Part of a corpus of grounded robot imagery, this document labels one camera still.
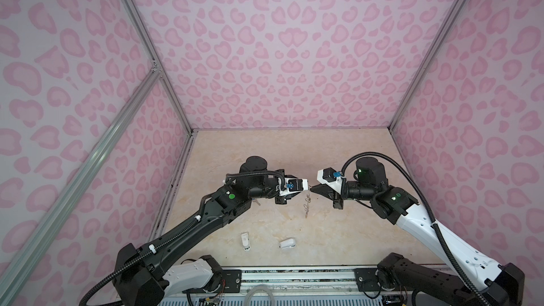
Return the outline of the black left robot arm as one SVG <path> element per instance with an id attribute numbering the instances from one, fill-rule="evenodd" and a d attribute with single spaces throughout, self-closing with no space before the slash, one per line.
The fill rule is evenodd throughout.
<path id="1" fill-rule="evenodd" d="M 205 195 L 198 210 L 164 235 L 135 247 L 127 245 L 118 253 L 113 286 L 122 305 L 158 305 L 167 293 L 204 290 L 223 291 L 225 279 L 219 263 L 210 255 L 183 264 L 176 275 L 174 265 L 208 235 L 229 225 L 248 211 L 253 200 L 273 199 L 286 204 L 307 191 L 304 178 L 284 170 L 267 168 L 264 158 L 248 157 L 236 174 L 226 174 L 223 185 Z"/>

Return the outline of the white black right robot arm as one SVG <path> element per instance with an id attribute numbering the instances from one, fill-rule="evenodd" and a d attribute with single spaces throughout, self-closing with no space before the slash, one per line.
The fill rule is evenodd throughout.
<path id="1" fill-rule="evenodd" d="M 341 210 L 345 201 L 367 201 L 381 219 L 409 233 L 445 263 L 444 273 L 390 253 L 377 265 L 383 290 L 411 288 L 448 305 L 521 305 L 525 274 L 512 263 L 500 264 L 457 236 L 435 217 L 421 189 L 395 160 L 379 152 L 351 157 L 337 171 L 317 174 L 311 191 Z"/>

